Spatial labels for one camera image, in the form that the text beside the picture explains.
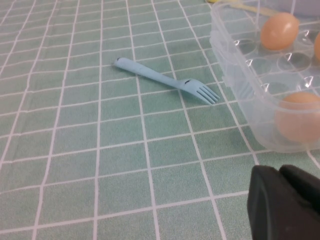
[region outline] white grid line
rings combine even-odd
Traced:
[[[2,24],[4,23],[4,21],[6,20],[6,18],[8,17],[12,7],[14,6],[14,4],[16,3],[17,0],[14,0],[12,3],[11,3],[11,6],[8,10],[6,10],[6,14],[4,15],[4,17],[2,18],[2,21],[0,22],[0,27],[2,26]]]
[[[7,113],[2,113],[2,114],[0,114],[0,117],[14,115],[14,114],[17,114],[17,112],[16,111],[12,111],[12,112],[7,112]]]
[[[35,47],[35,48],[31,48],[31,49],[27,49],[27,50],[19,50],[19,51],[14,51],[12,54],[17,54],[17,53],[25,53],[25,52],[32,52],[34,50],[37,50],[38,47]],[[8,55],[8,52],[7,53],[1,53],[0,56],[6,56]]]
[[[33,13],[31,13],[31,15],[33,15],[33,14],[49,13],[49,12],[51,12],[51,10],[45,10],[45,11],[35,11],[35,10],[33,10]],[[27,15],[28,15],[27,13],[15,14],[15,15],[10,15],[10,16],[8,16],[7,18],[22,17],[22,16],[27,16]]]
[[[99,94],[98,94],[98,120],[96,128],[96,160],[94,176],[94,217],[93,217],[93,240],[97,240],[98,235],[98,207],[99,207],[99,166],[100,166],[100,127],[101,127],[101,96],[102,96],[102,46],[103,46],[103,17],[104,0],[101,0],[101,19],[100,19],[100,53],[99,53]]]
[[[134,13],[134,14],[130,14],[130,16],[138,16],[138,15],[151,14],[151,13],[154,13],[154,11],[144,11],[144,12]]]
[[[190,133],[184,133],[184,134],[178,134],[178,135],[173,135],[173,136],[158,137],[158,138],[148,139],[147,142],[151,143],[151,142],[157,142],[157,141],[168,140],[168,139],[189,137],[190,135],[191,135]],[[100,147],[99,150],[113,149],[113,148],[117,148],[117,147],[124,147],[124,146],[143,144],[143,143],[144,143],[143,140],[125,142],[125,143],[119,143],[119,144],[114,144],[114,145],[102,146],[102,147]],[[97,148],[88,148],[88,149],[84,149],[84,150],[62,152],[62,153],[53,154],[52,157],[60,157],[60,156],[66,156],[66,155],[72,155],[72,154],[87,153],[87,152],[92,152],[92,151],[96,151],[96,150],[97,150]],[[271,150],[258,150],[255,152],[257,154],[259,154],[259,153],[269,153],[272,151]],[[224,158],[242,157],[242,156],[247,156],[247,155],[251,155],[251,153],[245,152],[245,153],[227,155],[227,156],[222,156],[222,157],[214,157],[214,158],[209,158],[208,161],[219,160],[219,159],[224,159]],[[39,159],[45,159],[45,158],[48,158],[48,155],[25,157],[25,158],[20,158],[20,159],[15,159],[15,160],[6,160],[3,162],[3,164],[14,164],[14,163],[27,162],[27,161],[33,161],[33,160],[39,160]]]
[[[183,9],[181,3],[179,0],[177,0],[179,6],[181,7],[181,10],[183,12],[183,15],[184,17],[186,18],[187,22],[188,22],[188,25],[189,27],[191,28],[192,30],[192,33],[201,49],[201,45],[199,43],[199,40],[197,39],[197,35],[195,34],[193,28],[192,28],[192,25],[191,23],[189,22],[189,20],[187,19],[187,15],[185,13],[185,10]],[[174,68],[173,68],[173,65],[172,63],[170,62],[170,65],[171,65],[171,68],[172,68],[172,71],[174,71]],[[184,114],[185,114],[185,118],[187,120],[187,123],[188,123],[188,127],[189,127],[189,130],[190,130],[190,133],[191,133],[191,138],[192,138],[192,142],[193,142],[193,145],[194,145],[194,148],[195,148],[195,151],[196,151],[196,155],[198,157],[198,160],[200,161],[200,166],[201,166],[201,171],[202,171],[202,175],[203,175],[203,178],[204,178],[204,181],[205,181],[205,184],[206,184],[206,187],[207,187],[207,190],[208,190],[208,193],[209,193],[209,196],[211,198],[211,204],[212,204],[212,207],[213,207],[213,211],[214,211],[214,215],[215,215],[215,218],[216,218],[216,221],[218,223],[218,227],[219,227],[219,230],[220,230],[220,234],[221,234],[221,237],[223,240],[227,240],[227,237],[226,237],[226,233],[225,233],[225,230],[224,230],[224,227],[223,227],[223,224],[222,224],[222,221],[221,221],[221,217],[220,217],[220,214],[219,214],[219,210],[218,210],[218,206],[217,206],[217,203],[215,201],[215,196],[213,194],[213,191],[212,191],[212,188],[211,188],[211,185],[210,185],[210,181],[208,179],[208,176],[207,176],[207,173],[206,173],[206,168],[205,168],[205,165],[204,165],[204,162],[203,162],[203,159],[201,157],[201,154],[200,154],[200,151],[199,151],[199,147],[198,147],[198,144],[197,144],[197,141],[196,141],[196,138],[195,138],[195,134],[194,134],[194,131],[193,131],[193,128],[192,128],[192,125],[191,125],[191,122],[190,122],[190,119],[189,119],[189,116],[188,116],[188,112],[186,111],[186,107],[185,107],[185,104],[184,104],[184,100],[180,94],[180,98],[181,98],[181,102],[182,102],[182,106],[184,107]]]
[[[112,12],[114,10],[121,10],[121,9],[127,9],[125,6],[123,7],[117,7],[117,8],[111,8],[111,9],[107,9],[107,10],[104,10],[105,12]]]
[[[42,4],[37,4],[35,5],[36,7],[38,6],[46,6],[46,5],[53,5],[53,3],[42,3]],[[32,6],[22,6],[22,7],[16,7],[16,8],[13,8],[12,10],[20,10],[20,9],[28,9]]]
[[[131,39],[131,47],[132,47],[132,59],[133,59],[133,61],[136,61],[134,38],[132,35],[132,27],[131,27],[131,20],[130,20],[130,14],[129,14],[128,0],[125,0],[125,4],[126,4],[127,15],[128,15],[127,16],[128,22],[130,25],[129,31],[130,31],[130,39]],[[152,180],[152,172],[151,172],[150,156],[149,156],[149,149],[148,149],[148,143],[147,143],[145,118],[143,116],[144,111],[143,111],[142,99],[141,99],[141,93],[140,93],[140,83],[139,83],[139,78],[138,78],[137,74],[135,75],[135,81],[136,81],[139,108],[140,108],[140,114],[141,114],[140,119],[141,119],[141,125],[142,125],[142,134],[143,134],[143,144],[144,144],[144,150],[145,150],[146,165],[147,165],[147,169],[148,169],[147,172],[148,172],[149,188],[150,188],[150,195],[151,195],[155,238],[156,238],[156,240],[160,240],[160,230],[159,230],[159,223],[158,223],[158,214],[157,214],[157,210],[156,210],[155,190],[154,190],[154,185],[153,185],[153,180]]]
[[[33,5],[32,5],[32,7],[30,8],[29,14],[28,14],[27,18],[25,19],[25,22],[24,22],[21,30],[22,30],[22,29],[24,28],[24,26],[26,25],[26,23],[27,23],[27,21],[28,21],[28,18],[29,18],[29,16],[30,16],[30,14],[31,14],[31,12],[32,12],[35,4],[36,4],[36,0],[33,1]],[[21,33],[21,30],[20,30],[19,34],[16,36],[15,40],[17,40],[17,39],[19,38],[19,35],[20,35],[20,33]],[[8,56],[7,56],[7,58],[6,58],[5,62],[4,62],[4,65],[3,65],[2,68],[1,68],[0,76],[1,76],[1,74],[2,74],[2,72],[3,72],[3,70],[4,70],[4,66],[7,64],[8,60],[9,60],[9,57],[10,57],[10,55],[11,55],[11,53],[12,53],[12,51],[13,51],[15,45],[16,45],[16,43],[17,43],[17,42],[15,41],[14,44],[13,44],[13,46],[12,46],[12,48],[11,48],[10,53],[8,54]],[[22,108],[22,106],[23,106],[23,103],[24,103],[24,100],[25,100],[25,97],[26,97],[26,94],[27,94],[27,90],[28,90],[28,83],[27,83],[26,89],[24,90],[24,93],[23,93],[23,96],[22,96],[20,105],[19,105],[19,107],[18,107],[18,111],[17,111],[17,113],[16,113],[16,115],[15,115],[14,122],[13,122],[12,128],[11,128],[11,130],[10,130],[10,135],[9,135],[9,137],[8,137],[8,140],[6,141],[6,145],[5,145],[4,151],[3,151],[2,156],[1,156],[1,159],[0,159],[0,170],[1,170],[1,168],[2,168],[2,164],[3,164],[3,162],[4,162],[4,159],[5,159],[5,156],[6,156],[6,154],[7,154],[7,151],[8,151],[8,149],[9,149],[9,145],[10,145],[10,142],[11,142],[11,139],[12,139],[12,134],[14,133],[14,130],[15,130],[14,128],[15,128],[15,126],[16,126],[16,124],[17,124],[18,117],[19,117],[19,112],[21,111],[21,108]]]
[[[2,75],[2,73],[3,73],[3,71],[4,71],[4,69],[5,69],[5,66],[7,65],[7,62],[8,62],[8,60],[9,60],[11,54],[12,54],[13,51],[14,51],[14,48],[15,48],[15,46],[16,46],[16,44],[17,44],[17,40],[18,40],[18,38],[19,38],[22,30],[25,28],[25,26],[26,26],[26,24],[27,24],[27,22],[28,22],[28,19],[29,19],[29,17],[30,17],[30,14],[31,14],[32,10],[33,10],[34,7],[35,7],[35,3],[36,3],[36,0],[34,0],[33,5],[32,5],[32,7],[30,8],[30,11],[29,11],[29,13],[28,13],[28,16],[26,17],[26,19],[25,19],[25,21],[24,21],[21,29],[20,29],[19,31],[17,31],[18,34],[17,34],[16,37],[15,37],[14,43],[13,43],[13,45],[12,45],[12,48],[11,48],[9,54],[8,54],[7,57],[6,57],[3,66],[1,67],[0,77],[1,77],[1,75]]]
[[[271,153],[271,152],[272,152],[271,150],[257,151],[258,154]],[[235,158],[235,157],[243,157],[243,156],[252,156],[252,154],[251,154],[251,152],[245,152],[245,153],[239,153],[239,154],[233,154],[233,155],[207,158],[207,159],[203,159],[202,161],[205,163],[205,162],[213,162],[213,161],[219,161],[219,160],[230,159],[230,158]],[[151,170],[153,171],[153,170],[159,170],[159,169],[169,169],[172,167],[181,167],[181,166],[192,165],[192,164],[200,164],[200,161],[195,160],[195,161],[189,161],[189,162],[178,163],[178,164],[155,166],[155,167],[151,167]],[[141,168],[141,169],[137,169],[137,170],[122,171],[122,172],[117,172],[117,173],[112,173],[112,174],[99,175],[97,178],[103,179],[103,178],[110,178],[110,177],[114,177],[114,176],[122,176],[122,175],[126,175],[126,174],[134,174],[134,173],[141,173],[141,172],[147,172],[147,171],[148,171],[148,168]],[[50,187],[50,186],[56,186],[56,185],[78,183],[78,182],[83,182],[83,181],[87,181],[87,180],[94,180],[95,178],[96,178],[95,176],[91,176],[91,177],[85,177],[85,178],[78,178],[78,179],[74,179],[74,180],[58,181],[58,182],[46,183],[44,186]],[[41,187],[41,185],[30,185],[30,186],[25,186],[25,187],[19,187],[19,188],[0,192],[0,195],[11,193],[11,192],[16,192],[16,191],[21,191],[21,190],[35,189],[35,188],[40,188],[40,187]]]
[[[37,228],[38,228],[38,225],[39,225],[39,219],[40,219],[42,204],[43,204],[43,201],[44,201],[44,185],[46,184],[46,181],[47,181],[47,178],[48,178],[48,175],[49,175],[49,169],[50,169],[51,159],[52,159],[53,150],[54,150],[54,144],[55,144],[55,138],[56,138],[56,129],[57,129],[57,126],[58,126],[58,121],[59,121],[59,116],[60,116],[60,111],[61,111],[61,105],[62,105],[62,100],[63,100],[63,95],[64,95],[64,86],[65,86],[65,82],[66,82],[66,78],[67,78],[67,70],[68,70],[68,67],[69,67],[69,59],[70,59],[72,43],[73,43],[73,39],[74,39],[74,33],[75,33],[75,28],[76,28],[77,13],[78,13],[78,10],[79,10],[79,5],[80,5],[80,0],[78,0],[78,2],[77,2],[76,15],[75,15],[74,23],[73,23],[73,26],[72,26],[72,34],[71,34],[71,39],[70,39],[70,47],[69,47],[69,51],[68,51],[68,59],[66,61],[66,65],[65,65],[65,70],[64,70],[63,80],[62,80],[62,89],[61,89],[61,93],[60,93],[59,104],[58,104],[58,108],[57,108],[57,111],[56,111],[56,117],[55,117],[52,136],[51,136],[49,157],[47,159],[47,163],[46,163],[46,167],[45,167],[45,173],[44,173],[44,177],[43,177],[43,180],[42,180],[42,183],[41,183],[41,187],[40,187],[40,191],[39,191],[39,203],[38,203],[36,216],[35,216],[35,221],[34,221],[34,229],[33,229],[33,232],[32,232],[32,240],[36,240],[36,237],[37,237]]]
[[[106,1],[106,2],[103,2],[103,3],[104,4],[109,4],[109,3],[117,3],[117,2],[124,2],[124,0],[113,0],[113,1]]]
[[[210,23],[205,23],[205,24],[201,24],[201,25],[197,25],[195,27],[202,27],[202,26],[207,26],[207,25],[210,25]],[[123,27],[128,27],[128,25],[123,25],[123,26],[116,26],[116,27],[112,27],[112,28],[123,28]],[[183,29],[189,29],[189,27],[179,27],[179,28],[175,28],[175,29],[169,29],[169,30],[163,30],[162,32],[163,33],[166,33],[166,32],[173,32],[173,31],[177,31],[177,30],[183,30]],[[84,31],[77,31],[75,32],[75,35],[77,34],[82,34],[82,33],[89,33],[89,32],[95,32],[95,31],[99,31],[99,29],[91,29],[91,30],[84,30]],[[150,35],[150,34],[159,34],[158,31],[154,31],[154,32],[145,32],[145,33],[138,33],[138,34],[133,34],[132,36],[133,37],[136,37],[136,36],[143,36],[143,35]],[[46,36],[46,38],[55,38],[55,37],[60,37],[60,36],[68,36],[68,35],[71,35],[71,33],[63,33],[63,34],[56,34],[56,35],[48,35]],[[210,35],[206,35],[206,36],[201,36],[201,37],[198,37],[199,39],[201,38],[205,38],[205,37],[209,37]],[[114,39],[123,39],[123,38],[129,38],[130,36],[129,35],[126,35],[126,36],[120,36],[120,37],[109,37],[109,38],[106,38],[104,39],[103,41],[108,41],[108,40],[114,40]],[[18,39],[17,42],[24,42],[24,41],[30,41],[30,40],[36,40],[36,39],[41,39],[42,37],[32,37],[32,38],[25,38],[25,39]],[[0,45],[1,44],[10,44],[10,43],[14,43],[15,41],[5,41],[5,42],[0,42]],[[73,43],[72,45],[79,45],[79,44],[85,44],[85,43],[94,43],[94,42],[99,42],[99,40],[92,40],[92,41],[83,41],[83,42],[77,42],[77,43]],[[49,47],[44,47],[44,48],[53,48],[53,47],[63,47],[63,46],[67,46],[67,44],[62,44],[62,45],[55,45],[55,46],[49,46]]]
[[[36,20],[30,20],[28,21],[28,24],[29,23],[34,23],[34,22],[38,22],[38,21],[43,21],[43,20],[47,20],[48,17],[44,17],[44,18],[39,18],[39,19],[36,19]],[[23,24],[23,22],[13,22],[13,23],[8,23],[8,24],[4,24],[2,25],[2,27],[6,27],[6,26],[13,26],[13,25],[21,25]]]
[[[18,3],[23,3],[23,2],[27,2],[28,0],[19,0],[18,1]],[[8,3],[0,3],[0,7],[2,6],[2,5],[7,5]]]
[[[191,109],[201,109],[201,108],[206,108],[203,106],[194,106],[194,107],[189,107],[189,108],[185,108],[186,110],[191,110]],[[107,123],[107,122],[114,122],[114,121],[120,121],[120,120],[127,120],[127,119],[134,119],[134,118],[138,118],[138,117],[146,117],[146,116],[153,116],[153,115],[159,115],[159,114],[168,114],[168,113],[177,113],[177,112],[182,112],[184,109],[183,108],[179,108],[179,109],[175,109],[175,110],[168,110],[168,111],[158,111],[158,112],[151,112],[151,113],[144,113],[144,114],[139,114],[139,115],[132,115],[132,116],[125,116],[125,117],[119,117],[119,118],[111,118],[111,119],[107,119],[107,120],[101,120],[101,123]],[[85,122],[85,123],[77,123],[77,124],[71,124],[71,125],[62,125],[62,126],[57,126],[57,130],[59,129],[66,129],[66,128],[74,128],[74,127],[81,127],[81,126],[88,126],[88,125],[95,125],[97,124],[97,121],[91,121],[91,122]],[[249,126],[248,123],[245,124],[241,124],[239,125],[240,127],[247,127]],[[236,129],[238,126],[228,126],[228,127],[222,127],[222,128],[214,128],[214,129],[209,129],[209,130],[201,130],[201,131],[196,131],[193,132],[194,135],[198,135],[198,134],[206,134],[206,133],[213,133],[213,132],[219,132],[219,131],[224,131],[224,130],[230,130],[230,129]],[[2,138],[7,138],[9,136],[12,137],[19,137],[19,136],[24,136],[24,135],[30,135],[30,134],[35,134],[35,133],[44,133],[44,132],[48,132],[48,131],[53,131],[54,128],[44,128],[44,129],[39,129],[39,130],[33,130],[33,131],[26,131],[26,132],[21,132],[21,133],[13,133],[11,135],[2,135],[0,136],[0,139]],[[191,133],[184,133],[184,136],[190,136]],[[147,140],[148,141],[154,141],[156,138],[150,138]]]
[[[246,194],[248,194],[246,191],[240,191],[240,192],[235,192],[235,193],[216,195],[215,198],[216,199],[232,198],[232,197],[237,197],[237,196],[246,195]],[[163,209],[163,208],[170,208],[170,207],[178,207],[178,206],[188,205],[188,204],[192,204],[192,203],[206,202],[209,200],[210,200],[210,197],[202,197],[202,198],[197,198],[197,199],[193,199],[193,200],[186,200],[186,201],[179,201],[179,202],[157,205],[157,206],[155,206],[155,208],[156,209]],[[124,216],[124,215],[130,215],[130,214],[143,213],[143,212],[147,212],[147,211],[151,211],[151,210],[153,210],[153,207],[144,207],[144,208],[139,208],[139,209],[134,209],[134,210],[128,210],[128,211],[122,211],[122,212],[111,213],[111,214],[106,214],[106,215],[100,215],[100,216],[98,216],[98,220],[114,218],[114,217],[119,217],[119,216]],[[81,218],[81,219],[48,223],[48,224],[38,225],[37,229],[45,229],[45,228],[52,228],[52,227],[58,227],[58,226],[79,224],[79,223],[91,222],[93,220],[94,220],[93,217],[87,217],[87,218]],[[9,234],[9,233],[17,233],[17,232],[22,232],[22,231],[29,231],[29,230],[33,230],[33,229],[34,229],[33,226],[26,226],[26,227],[20,227],[20,228],[0,230],[0,235]]]
[[[193,14],[190,14],[190,15],[188,15],[188,17],[193,17],[193,16],[203,16],[203,15],[208,15],[208,16],[210,16],[210,11],[208,11],[208,12],[200,12],[200,13],[193,13]]]
[[[89,12],[80,12],[78,13],[78,16],[81,15],[87,15],[87,14],[95,14],[95,13],[100,13],[100,11],[89,11]],[[71,14],[59,14],[59,17],[72,17],[75,16],[75,13],[71,13]]]
[[[317,159],[312,155],[312,153],[310,152],[310,150],[308,149],[306,151],[306,154],[308,155],[308,157],[312,160],[312,162],[314,163],[314,165],[316,165],[316,167],[320,170],[320,163],[317,161]]]
[[[120,51],[120,50],[129,50],[131,49],[131,47],[125,47],[125,48],[119,48],[119,49],[115,49],[115,50],[103,50],[103,53],[106,52],[114,52],[114,51]],[[189,54],[189,53],[195,53],[195,52],[201,52],[202,50],[193,50],[193,51],[186,51],[186,52],[179,52],[179,53],[173,53],[170,54],[170,56],[175,56],[175,55],[181,55],[181,54]],[[89,52],[89,53],[84,53],[84,54],[79,54],[79,55],[73,55],[70,56],[70,58],[76,58],[76,57],[82,57],[82,56],[87,56],[87,55],[95,55],[98,54],[99,52]],[[142,58],[139,59],[138,62],[141,61],[146,61],[146,60],[154,60],[154,59],[161,59],[166,57],[167,55],[161,55],[161,56],[156,56],[156,57],[149,57],[149,58]],[[46,62],[46,61],[55,61],[55,60],[66,60],[68,59],[68,57],[57,57],[57,58],[46,58],[46,59],[38,59],[37,62]],[[23,63],[29,63],[32,62],[33,60],[25,60],[25,61],[21,61],[21,62],[17,62],[17,63],[12,63],[12,64],[7,64],[6,67],[10,67],[10,66],[15,66],[15,65],[19,65],[19,64],[23,64]],[[110,67],[112,66],[112,64],[106,64],[106,65],[102,65],[102,67]],[[175,70],[176,72],[178,71],[185,71],[185,70],[190,70],[190,69],[197,69],[197,68],[202,68],[202,67],[207,67],[208,65],[202,65],[202,66],[195,66],[195,67],[188,67],[188,68],[183,68],[183,69],[178,69]],[[79,68],[75,68],[75,69],[69,69],[68,72],[75,72],[75,71],[79,71],[79,70],[83,70],[83,69],[93,69],[93,68],[98,68],[99,66],[95,65],[95,66],[84,66],[84,67],[79,67]],[[63,70],[52,70],[52,71],[35,71],[33,72],[35,73],[59,73],[59,72],[63,72]],[[21,74],[21,75],[16,75],[16,76],[9,76],[9,77],[3,77],[0,78],[0,81],[2,80],[7,80],[7,79],[12,79],[12,78],[19,78],[19,77],[23,77],[27,75],[27,73],[25,74]]]
[[[191,68],[186,68],[186,69],[183,69],[183,70],[175,70],[175,71],[178,72],[178,71],[185,71],[185,70],[189,70],[189,69],[200,69],[200,68],[205,68],[205,67],[208,67],[208,66],[207,65],[197,66],[197,67],[191,67]],[[162,74],[169,74],[169,73],[171,73],[171,71],[162,72]],[[10,77],[10,79],[12,79],[12,78],[20,78],[20,77],[24,77],[24,76],[28,76],[28,74],[26,73],[26,74],[15,76],[15,77]],[[103,80],[102,83],[117,82],[117,81],[123,81],[123,80],[132,79],[132,78],[133,77],[131,76],[131,77],[125,77],[125,78],[119,78],[119,79],[109,79],[109,80]],[[68,89],[68,88],[77,88],[77,87],[84,87],[84,86],[98,85],[98,84],[99,84],[99,82],[88,82],[88,83],[80,83],[80,84],[68,85],[68,86],[65,86],[65,88],[66,89]],[[216,84],[216,82],[206,83],[206,85],[213,85],[213,84]],[[59,87],[51,87],[51,88],[45,88],[45,89],[40,89],[40,90],[29,90],[29,91],[27,91],[27,93],[28,94],[35,94],[35,93],[52,91],[52,90],[60,90],[61,88],[62,87],[59,86]],[[141,95],[158,94],[158,93],[164,93],[164,92],[169,92],[169,91],[174,91],[174,90],[175,89],[145,92],[145,93],[141,93]],[[23,93],[24,93],[23,91],[6,93],[6,94],[0,95],[0,98],[19,95],[19,94],[23,94]],[[118,99],[118,98],[127,98],[127,97],[133,97],[133,96],[137,96],[137,94],[124,95],[124,96],[118,96],[118,97],[107,97],[107,98],[103,98],[103,101],[105,101],[105,100],[113,100],[113,99]],[[83,104],[94,103],[94,102],[96,102],[96,101],[84,102]]]
[[[50,25],[50,27],[54,27],[54,26],[66,26],[66,25],[71,25],[72,23],[57,23],[57,24],[54,24],[54,25]],[[203,27],[203,26],[208,26],[208,25],[211,25],[211,23],[204,23],[204,24],[199,24],[199,25],[196,25],[194,27]],[[103,30],[106,30],[106,29],[116,29],[116,28],[123,28],[123,27],[129,27],[129,25],[121,25],[121,26],[109,26],[109,27],[105,27],[103,28]],[[29,27],[29,28],[26,28],[25,30],[28,31],[28,30],[34,30],[34,29],[42,29],[42,28],[45,28],[45,25],[42,25],[42,26],[35,26],[35,27]],[[175,28],[175,29],[169,29],[169,30],[163,30],[163,32],[171,32],[171,31],[176,31],[176,30],[181,30],[181,29],[188,29],[189,27],[186,26],[186,27],[179,27],[179,28]],[[77,31],[76,34],[79,34],[79,33],[86,33],[86,32],[92,32],[92,31],[97,31],[99,30],[98,28],[97,29],[91,29],[91,30],[83,30],[83,31]],[[11,32],[5,32],[5,33],[0,33],[0,36],[4,35],[11,35],[11,34],[15,34],[15,33],[18,33],[19,30],[17,31],[11,31]],[[154,31],[154,32],[146,32],[146,33],[140,33],[140,34],[135,34],[133,36],[139,36],[139,35],[146,35],[146,34],[152,34],[152,33],[159,33],[158,31]]]
[[[161,2],[157,2],[156,5],[160,5],[160,4],[164,4],[164,3],[172,3],[175,2],[176,0],[162,0]],[[134,8],[140,8],[140,7],[144,7],[144,6],[151,6],[151,3],[144,3],[144,4],[140,4],[140,5],[133,5],[133,6],[128,6],[128,9],[134,9]]]

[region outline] yellow object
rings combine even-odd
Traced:
[[[261,44],[269,50],[289,47],[299,33],[299,20],[290,13],[280,12],[270,17],[261,28]]]
[[[274,122],[287,139],[298,143],[312,143],[320,138],[320,97],[309,92],[295,92],[286,96],[280,107],[311,113],[276,111]]]
[[[242,1],[240,0],[206,0],[208,3],[216,3],[216,2],[226,2],[226,3],[231,3],[230,7],[234,8],[234,9],[242,9],[242,10],[246,10],[248,12],[253,12],[253,13],[257,13],[258,9],[254,6],[248,6],[248,5],[244,5],[242,4]],[[270,8],[267,7],[261,7],[260,8],[260,14],[267,16],[267,17],[272,17],[273,15],[277,14],[278,12],[275,10],[272,10]]]

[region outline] green tablecloth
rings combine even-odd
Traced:
[[[251,168],[320,176],[320,152],[252,135],[211,50],[203,0],[0,3],[1,240],[249,240]],[[230,23],[243,14],[230,14]],[[112,66],[138,61],[215,106]]]

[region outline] black object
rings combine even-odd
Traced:
[[[320,240],[320,179],[293,165],[254,166],[247,211],[253,240]]]

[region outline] fork handle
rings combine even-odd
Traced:
[[[118,68],[127,70],[129,72],[147,77],[149,79],[155,80],[157,82],[169,85],[174,88],[179,88],[178,81],[170,78],[168,76],[162,75],[159,72],[156,72],[146,66],[141,65],[140,63],[134,62],[125,57],[119,57],[114,61],[114,65]]]

